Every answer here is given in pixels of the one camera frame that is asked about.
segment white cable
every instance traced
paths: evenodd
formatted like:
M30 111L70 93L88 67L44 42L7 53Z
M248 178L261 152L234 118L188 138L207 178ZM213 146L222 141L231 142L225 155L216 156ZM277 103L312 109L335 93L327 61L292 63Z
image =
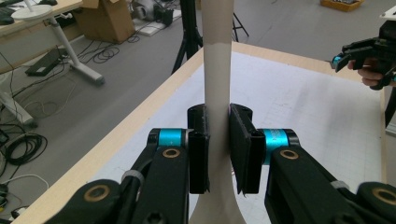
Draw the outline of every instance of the white cable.
M11 182L11 181L14 181L14 180L17 180L17 179L20 179L20 178L25 178L25 177L29 177L29 176L32 176L32 177L37 177L38 179L40 179L41 181L43 181L46 185L47 185L47 189L49 189L50 188L50 185L49 185L49 183L45 180L45 179L43 179L43 178L41 178L40 176L38 176L38 175L20 175L20 176L16 176L16 177L14 177L14 178L12 178L12 179L9 179L9 180L7 180L7 181L5 181L5 182L3 182L3 183L1 183L1 184L6 184L6 183L8 183L8 182Z

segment screw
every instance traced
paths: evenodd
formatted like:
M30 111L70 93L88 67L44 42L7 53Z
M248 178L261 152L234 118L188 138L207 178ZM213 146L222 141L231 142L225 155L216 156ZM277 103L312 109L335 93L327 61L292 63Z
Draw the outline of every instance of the screw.
M152 212L146 217L144 224L166 224L165 217L162 213Z

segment power strip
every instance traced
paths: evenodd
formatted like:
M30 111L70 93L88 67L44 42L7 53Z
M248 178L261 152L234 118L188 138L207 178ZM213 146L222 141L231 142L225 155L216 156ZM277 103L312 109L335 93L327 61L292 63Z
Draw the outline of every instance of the power strip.
M28 70L25 71L29 77L44 77L46 76L59 62L62 57L66 56L65 49L52 49L44 57L33 64Z

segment white paper sheet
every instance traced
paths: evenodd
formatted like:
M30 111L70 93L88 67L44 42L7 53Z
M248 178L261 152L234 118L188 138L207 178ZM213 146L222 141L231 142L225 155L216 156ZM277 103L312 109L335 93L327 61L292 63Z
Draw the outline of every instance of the white paper sheet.
M231 71L231 101L253 110L256 128L293 129L302 147L352 191L361 182L381 180L379 91L235 52ZM145 147L152 128L186 128L187 109L203 102L201 66L92 180L120 182ZM268 168L262 167L259 194L237 196L248 224L270 223L264 206ZM196 199L191 195L190 212Z

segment white object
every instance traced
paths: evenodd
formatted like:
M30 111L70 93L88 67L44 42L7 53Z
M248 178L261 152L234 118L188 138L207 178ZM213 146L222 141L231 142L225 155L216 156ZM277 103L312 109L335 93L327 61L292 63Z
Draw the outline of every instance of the white object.
M396 6L391 8L390 10L382 13L379 18L386 19L389 21L396 21Z
M20 9L12 13L11 17L15 20L29 21L38 19L51 13L52 6L36 5L32 6L28 0L24 0L27 8Z
M49 18L51 26L55 32L55 34L58 36L59 40L64 44L64 48L66 49L67 53L69 54L71 61L69 62L70 65L77 69L79 72L82 74L86 75L93 81L95 81L98 84L103 84L105 82L105 78L100 75L99 73L93 71L90 67L86 66L85 64L81 63L78 60L78 57L76 53L73 51L72 46L70 45L69 41L67 40L66 36L64 35L64 32L62 31L61 26L59 23L55 20L54 17Z
M0 90L0 102L11 112L18 121L23 125L34 124L34 119L30 116L23 107L12 99L8 93Z

